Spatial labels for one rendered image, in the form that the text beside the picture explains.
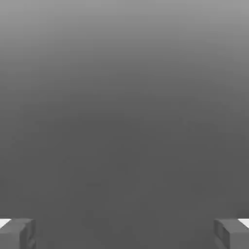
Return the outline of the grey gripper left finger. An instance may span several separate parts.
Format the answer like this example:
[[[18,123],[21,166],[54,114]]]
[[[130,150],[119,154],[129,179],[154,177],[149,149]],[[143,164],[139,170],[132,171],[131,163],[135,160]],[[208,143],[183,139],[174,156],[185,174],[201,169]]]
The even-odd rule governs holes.
[[[0,249],[36,249],[36,220],[0,218]]]

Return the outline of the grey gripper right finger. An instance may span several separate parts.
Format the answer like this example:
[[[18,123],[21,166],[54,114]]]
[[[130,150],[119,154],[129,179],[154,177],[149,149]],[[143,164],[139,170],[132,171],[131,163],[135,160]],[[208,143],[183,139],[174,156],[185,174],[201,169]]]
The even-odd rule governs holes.
[[[249,249],[249,218],[215,219],[216,249]]]

